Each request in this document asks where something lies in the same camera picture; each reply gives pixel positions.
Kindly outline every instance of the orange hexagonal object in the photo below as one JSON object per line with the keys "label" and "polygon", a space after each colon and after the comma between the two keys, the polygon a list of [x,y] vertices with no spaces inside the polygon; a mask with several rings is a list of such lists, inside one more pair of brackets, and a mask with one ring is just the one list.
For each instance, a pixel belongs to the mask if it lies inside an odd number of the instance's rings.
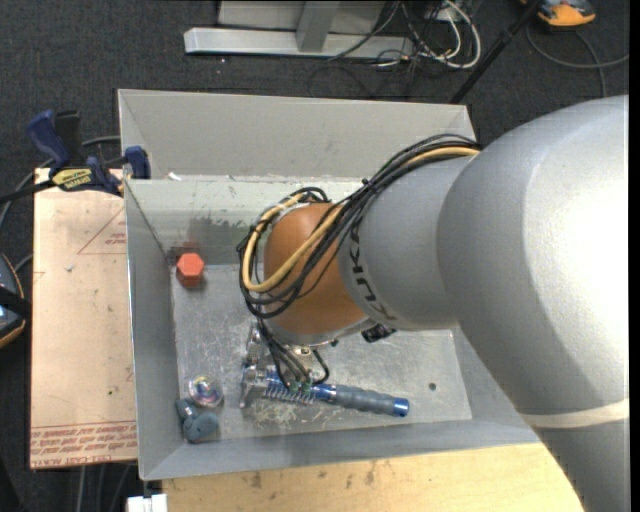
{"label": "orange hexagonal object", "polygon": [[200,286],[204,274],[204,261],[195,252],[180,256],[176,264],[176,277],[185,288]]}

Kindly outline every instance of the screwdriver handle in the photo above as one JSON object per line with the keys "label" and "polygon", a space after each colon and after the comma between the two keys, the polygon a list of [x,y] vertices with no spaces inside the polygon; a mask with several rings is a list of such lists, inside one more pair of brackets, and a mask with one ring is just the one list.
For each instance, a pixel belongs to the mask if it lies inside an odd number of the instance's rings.
{"label": "screwdriver handle", "polygon": [[353,386],[318,384],[316,398],[363,412],[404,417],[409,414],[409,400]]}

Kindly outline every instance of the yellow cable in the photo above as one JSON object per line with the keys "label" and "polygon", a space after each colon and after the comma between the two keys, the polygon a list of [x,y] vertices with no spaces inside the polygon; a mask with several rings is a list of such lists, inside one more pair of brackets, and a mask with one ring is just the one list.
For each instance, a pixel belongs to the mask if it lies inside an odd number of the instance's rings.
{"label": "yellow cable", "polygon": [[253,252],[253,245],[255,245],[255,241],[251,247],[249,247],[249,244],[247,244],[247,252],[245,253],[245,257],[242,262],[242,280],[244,281],[244,285],[247,290],[250,290],[252,292],[266,292],[277,286],[280,281],[284,279],[287,273],[296,265],[296,263],[298,263],[302,255],[329,230],[329,227],[333,224],[333,221],[339,213],[340,208],[336,208],[333,212],[331,212],[324,220],[324,222],[311,234],[309,238],[305,240],[305,242],[296,250],[296,252],[289,256],[289,259],[285,261],[280,266],[280,268],[269,277],[269,279],[260,284],[252,283],[249,279],[249,262],[251,261],[251,258],[248,256],[250,256],[251,252]]}
{"label": "yellow cable", "polygon": [[[428,158],[433,158],[437,156],[450,155],[450,156],[473,156],[478,154],[480,151],[477,149],[466,148],[466,147],[448,147],[448,148],[438,148],[432,149],[431,151],[427,151],[420,155],[413,157],[411,160],[407,161],[404,165],[414,164],[416,162],[420,162],[421,160],[426,160]],[[275,217],[278,213],[280,213],[285,208],[289,208],[297,203],[305,194],[296,194],[291,199],[286,201],[285,203],[274,206],[269,211],[267,211],[262,217],[260,217],[260,221],[256,226],[256,229],[251,234],[249,241],[247,242],[247,248],[244,253],[244,258],[242,260],[242,281],[247,290],[261,293],[267,292],[277,286],[282,279],[287,275],[287,273],[298,263],[302,255],[328,230],[329,227],[333,224],[333,221],[340,213],[340,208],[336,208],[324,222],[311,234],[311,236],[305,240],[305,242],[294,252],[287,261],[285,261],[282,266],[278,270],[276,270],[273,275],[269,277],[266,281],[255,284],[251,281],[249,269],[250,262],[253,252],[255,250],[256,243],[258,242],[260,235],[266,229],[268,221],[270,221],[273,217]]]}

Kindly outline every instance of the cardboard sheet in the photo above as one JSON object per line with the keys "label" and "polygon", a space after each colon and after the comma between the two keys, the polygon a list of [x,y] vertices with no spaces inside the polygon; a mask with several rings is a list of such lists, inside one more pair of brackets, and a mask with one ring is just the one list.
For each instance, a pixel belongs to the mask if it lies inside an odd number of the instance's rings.
{"label": "cardboard sheet", "polygon": [[123,200],[51,189],[34,217],[30,466],[133,460]]}

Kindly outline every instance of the small glass object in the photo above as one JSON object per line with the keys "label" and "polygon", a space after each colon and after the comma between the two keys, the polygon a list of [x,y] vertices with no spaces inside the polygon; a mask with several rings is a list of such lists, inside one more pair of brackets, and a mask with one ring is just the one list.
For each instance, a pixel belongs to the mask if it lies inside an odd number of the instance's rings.
{"label": "small glass object", "polygon": [[216,407],[224,400],[222,385],[210,375],[197,375],[188,383],[189,396],[201,407]]}

